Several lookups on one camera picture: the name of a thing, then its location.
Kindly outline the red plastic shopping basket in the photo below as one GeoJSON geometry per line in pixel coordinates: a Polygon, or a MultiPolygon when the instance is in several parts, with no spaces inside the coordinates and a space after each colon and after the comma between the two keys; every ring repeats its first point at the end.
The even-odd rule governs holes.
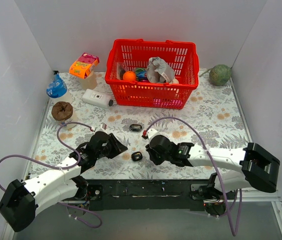
{"type": "Polygon", "coordinates": [[[199,85],[198,74],[199,58],[193,42],[116,39],[108,56],[105,81],[119,105],[154,108],[153,99],[176,99],[183,102],[183,108],[199,85]],[[174,70],[178,84],[118,79],[119,63],[133,71],[145,68],[151,57],[162,58],[174,70]]]}

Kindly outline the green round melon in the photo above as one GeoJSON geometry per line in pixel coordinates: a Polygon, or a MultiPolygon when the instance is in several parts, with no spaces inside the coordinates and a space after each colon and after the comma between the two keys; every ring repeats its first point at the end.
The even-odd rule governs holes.
{"type": "Polygon", "coordinates": [[[215,86],[224,86],[232,75],[232,69],[224,64],[214,66],[209,72],[209,81],[215,86]]]}

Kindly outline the white lying bottle black cap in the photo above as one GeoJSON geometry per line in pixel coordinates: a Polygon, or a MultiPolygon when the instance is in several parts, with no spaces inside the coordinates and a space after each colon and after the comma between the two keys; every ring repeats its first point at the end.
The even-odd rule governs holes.
{"type": "Polygon", "coordinates": [[[92,89],[87,89],[85,91],[82,96],[82,101],[103,109],[110,108],[114,103],[114,100],[110,95],[92,89]]]}

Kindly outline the blue lid plastic bottle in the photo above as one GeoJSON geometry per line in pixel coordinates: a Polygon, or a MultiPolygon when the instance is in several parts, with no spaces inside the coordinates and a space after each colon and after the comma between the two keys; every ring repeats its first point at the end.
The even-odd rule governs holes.
{"type": "Polygon", "coordinates": [[[48,85],[46,94],[53,104],[56,104],[57,102],[66,102],[71,104],[73,102],[72,95],[65,81],[58,73],[54,75],[53,81],[48,85]]]}

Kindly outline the pink package in basket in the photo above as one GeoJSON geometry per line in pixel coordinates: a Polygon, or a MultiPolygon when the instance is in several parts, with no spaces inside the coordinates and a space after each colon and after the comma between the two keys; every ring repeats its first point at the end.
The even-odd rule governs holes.
{"type": "Polygon", "coordinates": [[[165,109],[181,109],[183,102],[178,99],[153,99],[153,107],[165,109]]]}

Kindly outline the orange fruit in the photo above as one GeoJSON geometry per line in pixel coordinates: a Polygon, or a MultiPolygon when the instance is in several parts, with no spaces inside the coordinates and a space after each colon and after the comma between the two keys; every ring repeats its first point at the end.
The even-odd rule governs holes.
{"type": "Polygon", "coordinates": [[[123,79],[124,81],[134,82],[134,81],[136,81],[136,74],[135,74],[135,72],[133,72],[133,71],[126,71],[126,72],[123,74],[122,79],[123,79]]]}

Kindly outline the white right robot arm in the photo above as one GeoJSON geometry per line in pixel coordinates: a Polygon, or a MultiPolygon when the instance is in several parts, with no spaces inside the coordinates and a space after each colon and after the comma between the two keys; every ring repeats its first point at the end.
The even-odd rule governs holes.
{"type": "Polygon", "coordinates": [[[255,188],[266,193],[277,190],[280,161],[257,143],[245,148],[211,148],[205,150],[199,144],[181,142],[175,144],[167,137],[150,129],[146,151],[155,165],[168,161],[178,167],[216,166],[226,169],[222,178],[214,178],[207,185],[207,194],[218,199],[225,190],[255,188]]]}

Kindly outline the floral table mat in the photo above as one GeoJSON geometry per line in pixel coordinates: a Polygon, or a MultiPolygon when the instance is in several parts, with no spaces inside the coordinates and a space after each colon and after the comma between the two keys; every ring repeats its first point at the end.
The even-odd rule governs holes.
{"type": "Polygon", "coordinates": [[[128,147],[118,157],[101,159],[85,172],[87,179],[207,179],[214,169],[210,166],[177,167],[165,162],[154,165],[145,150],[141,133],[130,131],[131,124],[143,129],[152,126],[175,143],[205,143],[209,148],[242,148],[251,141],[250,134],[237,105],[230,83],[216,87],[209,83],[201,69],[199,86],[192,91],[182,109],[133,107],[115,104],[103,109],[82,101],[83,90],[76,77],[61,73],[73,97],[73,107],[79,124],[69,130],[58,130],[51,113],[46,114],[34,158],[28,170],[32,178],[46,171],[44,164],[56,165],[92,135],[89,127],[107,124],[107,131],[128,147]],[[133,161],[131,154],[141,152],[143,159],[133,161]]]}

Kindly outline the orange pink snack box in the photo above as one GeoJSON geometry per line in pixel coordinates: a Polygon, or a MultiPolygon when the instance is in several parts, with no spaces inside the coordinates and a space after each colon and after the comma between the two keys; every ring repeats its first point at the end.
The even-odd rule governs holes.
{"type": "Polygon", "coordinates": [[[85,79],[99,64],[99,57],[84,52],[69,68],[69,73],[78,78],[85,79]]]}

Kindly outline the taped black charging case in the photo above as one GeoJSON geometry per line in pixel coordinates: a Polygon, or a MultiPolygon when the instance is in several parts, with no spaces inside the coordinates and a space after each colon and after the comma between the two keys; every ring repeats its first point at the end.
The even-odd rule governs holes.
{"type": "Polygon", "coordinates": [[[133,123],[129,126],[129,129],[132,132],[141,132],[143,127],[140,124],[133,123]]]}

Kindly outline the grey crumpled paper bag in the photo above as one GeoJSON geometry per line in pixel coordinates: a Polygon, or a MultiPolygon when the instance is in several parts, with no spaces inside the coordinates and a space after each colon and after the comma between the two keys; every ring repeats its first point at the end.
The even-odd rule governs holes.
{"type": "Polygon", "coordinates": [[[160,57],[149,58],[146,73],[148,81],[153,84],[169,84],[175,78],[174,70],[160,57]]]}

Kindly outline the clear plastic jar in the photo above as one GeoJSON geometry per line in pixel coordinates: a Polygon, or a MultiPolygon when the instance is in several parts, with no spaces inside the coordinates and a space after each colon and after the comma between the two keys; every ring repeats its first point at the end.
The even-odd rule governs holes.
{"type": "Polygon", "coordinates": [[[93,90],[97,87],[97,80],[94,71],[92,71],[86,78],[79,78],[78,81],[83,90],[93,90]]]}

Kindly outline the brown lid white jar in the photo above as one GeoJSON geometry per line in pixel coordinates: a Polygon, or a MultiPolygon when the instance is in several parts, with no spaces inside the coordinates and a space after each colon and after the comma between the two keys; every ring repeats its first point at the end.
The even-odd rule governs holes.
{"type": "Polygon", "coordinates": [[[69,102],[59,101],[52,107],[52,117],[58,122],[59,125],[66,124],[65,129],[71,129],[76,126],[78,117],[74,111],[73,106],[69,102]]]}

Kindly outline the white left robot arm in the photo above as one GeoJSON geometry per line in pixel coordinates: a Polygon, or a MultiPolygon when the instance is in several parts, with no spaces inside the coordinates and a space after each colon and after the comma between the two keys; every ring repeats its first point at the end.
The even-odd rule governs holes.
{"type": "Polygon", "coordinates": [[[24,230],[40,212],[59,201],[84,199],[88,182],[82,173],[97,160],[115,158],[127,149],[113,134],[95,132],[53,169],[26,181],[13,180],[0,201],[0,214],[14,232],[24,230]]]}

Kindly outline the glossy black gold-trim case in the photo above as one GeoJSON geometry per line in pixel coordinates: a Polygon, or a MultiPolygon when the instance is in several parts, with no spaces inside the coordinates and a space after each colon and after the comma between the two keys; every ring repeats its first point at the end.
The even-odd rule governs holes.
{"type": "Polygon", "coordinates": [[[142,155],[142,153],[140,151],[136,151],[136,152],[131,154],[131,159],[134,162],[138,162],[138,161],[143,159],[143,155],[142,155]]]}

